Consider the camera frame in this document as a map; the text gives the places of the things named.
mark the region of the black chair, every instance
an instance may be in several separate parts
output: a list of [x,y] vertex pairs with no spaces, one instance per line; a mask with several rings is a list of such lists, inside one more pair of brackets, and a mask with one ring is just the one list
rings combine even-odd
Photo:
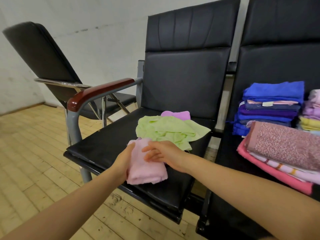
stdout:
[[[305,81],[305,99],[312,89],[320,88],[319,10],[320,0],[250,0],[227,121],[233,121],[243,91],[252,83]],[[215,162],[283,184],[237,153],[243,138],[232,135],[232,126],[225,125]],[[311,197],[316,200],[320,200],[319,188],[313,187]],[[197,232],[207,237],[208,232],[222,229],[221,224],[254,239],[270,235],[208,191]]]
[[[143,79],[123,79],[76,94],[68,102],[67,124],[74,145],[64,156],[100,174],[109,168],[143,116],[188,110],[192,120],[214,129],[229,59],[240,0],[220,0],[150,16],[147,24]],[[78,128],[81,108],[111,92],[137,86],[141,107],[82,140]],[[191,153],[203,157],[208,133],[191,142]],[[128,185],[120,189],[179,223],[194,178],[167,167],[168,179],[158,184]]]
[[[38,77],[35,81],[46,84],[65,109],[71,97],[91,87],[82,84],[69,61],[43,25],[33,22],[20,23],[6,28],[3,34]],[[82,109],[80,115],[93,120],[102,120],[103,126],[106,126],[107,120],[112,122],[108,118],[110,115],[120,109],[128,114],[125,106],[135,102],[134,95],[117,92],[91,101]]]

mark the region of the right hand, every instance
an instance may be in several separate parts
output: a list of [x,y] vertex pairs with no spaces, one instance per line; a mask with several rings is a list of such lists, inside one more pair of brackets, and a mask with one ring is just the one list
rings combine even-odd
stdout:
[[179,172],[188,173],[186,161],[190,154],[170,141],[149,141],[142,152],[148,152],[144,157],[146,162],[165,162]]

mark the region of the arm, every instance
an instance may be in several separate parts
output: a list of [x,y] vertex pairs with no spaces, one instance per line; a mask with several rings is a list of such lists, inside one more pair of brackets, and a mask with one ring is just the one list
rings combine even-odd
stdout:
[[320,236],[320,202],[302,193],[183,152],[168,141],[150,142],[143,151],[149,151],[146,161],[166,162],[192,175],[280,240]]
[[4,236],[3,240],[67,240],[126,179],[134,143],[98,177],[43,210]]

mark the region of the left hand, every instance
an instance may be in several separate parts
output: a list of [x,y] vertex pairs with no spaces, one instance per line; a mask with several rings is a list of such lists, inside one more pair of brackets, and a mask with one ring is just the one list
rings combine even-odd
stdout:
[[126,147],[115,159],[110,169],[114,170],[118,175],[121,184],[127,180],[127,171],[131,161],[131,152],[134,149],[135,143],[132,143]]

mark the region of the folding chair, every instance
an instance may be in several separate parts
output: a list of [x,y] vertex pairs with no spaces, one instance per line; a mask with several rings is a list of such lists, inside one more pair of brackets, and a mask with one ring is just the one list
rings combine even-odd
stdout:
[[[233,121],[243,91],[252,83],[305,81],[305,99],[320,88],[319,10],[320,0],[250,0],[227,121]],[[237,153],[243,138],[232,135],[232,127],[226,123],[215,163],[283,184]],[[319,185],[311,197],[320,201]],[[270,235],[208,190],[197,233],[209,238],[229,226],[253,239]]]
[[[82,84],[81,80],[73,70],[69,61],[41,24],[25,22],[16,24],[3,30],[3,34],[10,44],[26,62],[30,69],[38,77],[38,83],[44,83],[65,108],[67,116],[67,102],[77,92],[90,88]],[[112,93],[95,101],[90,101],[81,110],[80,115],[93,120],[102,120],[103,127],[107,125],[109,116],[119,110],[127,114],[126,106],[135,103],[134,95],[125,93]]]
[[[192,120],[214,129],[218,116],[240,0],[220,0],[169,11],[148,18],[143,78],[122,79],[88,88],[68,102],[67,125],[73,145],[64,156],[90,172],[109,168],[127,143],[136,139],[143,116],[162,111],[189,111]],[[139,108],[82,140],[78,126],[81,109],[90,101],[137,85]],[[191,142],[191,153],[203,157],[208,133]],[[167,167],[168,179],[157,184],[119,188],[174,222],[181,221],[194,178]]]

